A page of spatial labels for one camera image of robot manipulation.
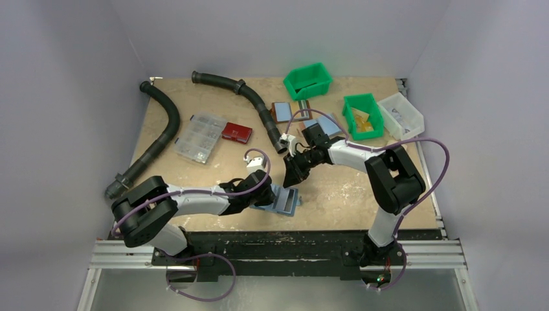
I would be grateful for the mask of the blue leather card holder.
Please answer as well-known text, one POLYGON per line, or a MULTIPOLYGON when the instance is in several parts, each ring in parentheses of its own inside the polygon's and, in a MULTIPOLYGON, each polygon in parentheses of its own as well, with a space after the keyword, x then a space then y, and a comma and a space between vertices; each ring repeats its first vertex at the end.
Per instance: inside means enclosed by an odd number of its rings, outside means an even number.
MULTIPOLYGON (((280 199, 280 194, 281 194, 282 189, 285 189, 285 188, 282 188, 279 185, 271 185, 271 190, 275 194, 274 202, 270 205, 263 205, 263 206, 251 205, 250 208, 260 210, 260 211, 267 211, 267 212, 275 213, 275 214, 281 214, 283 216, 293 217, 295 215, 295 213, 294 214, 284 214, 282 212, 282 200, 280 199)), ((302 205, 302 197, 298 193, 297 206, 299 206, 299 205, 302 205)))

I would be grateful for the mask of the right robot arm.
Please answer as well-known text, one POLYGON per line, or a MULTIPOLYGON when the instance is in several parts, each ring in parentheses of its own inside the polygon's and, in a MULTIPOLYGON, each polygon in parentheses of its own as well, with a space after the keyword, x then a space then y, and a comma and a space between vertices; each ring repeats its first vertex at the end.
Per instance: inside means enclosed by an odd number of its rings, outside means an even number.
POLYGON ((329 137, 320 125, 303 131, 306 147, 297 150, 297 139, 284 133, 280 143, 287 147, 284 157, 285 188, 298 185, 318 165, 340 165, 367 174, 378 204, 374 222, 363 240, 363 250, 355 257, 367 264, 379 260, 396 245, 396 236, 405 210, 418 203, 425 182, 402 146, 376 151, 370 146, 353 144, 341 136, 329 137))

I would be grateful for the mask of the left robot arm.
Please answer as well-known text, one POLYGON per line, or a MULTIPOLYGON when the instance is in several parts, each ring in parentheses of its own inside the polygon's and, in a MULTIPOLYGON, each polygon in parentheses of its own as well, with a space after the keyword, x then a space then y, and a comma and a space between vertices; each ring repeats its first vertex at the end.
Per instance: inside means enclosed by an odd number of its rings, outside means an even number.
POLYGON ((151 245, 169 256, 191 251, 184 229, 170 224, 177 216, 211 214, 227 216, 252 206, 270 205, 276 195, 267 172, 257 170, 212 187, 176 187, 153 176, 115 201, 112 233, 120 234, 126 247, 151 245))

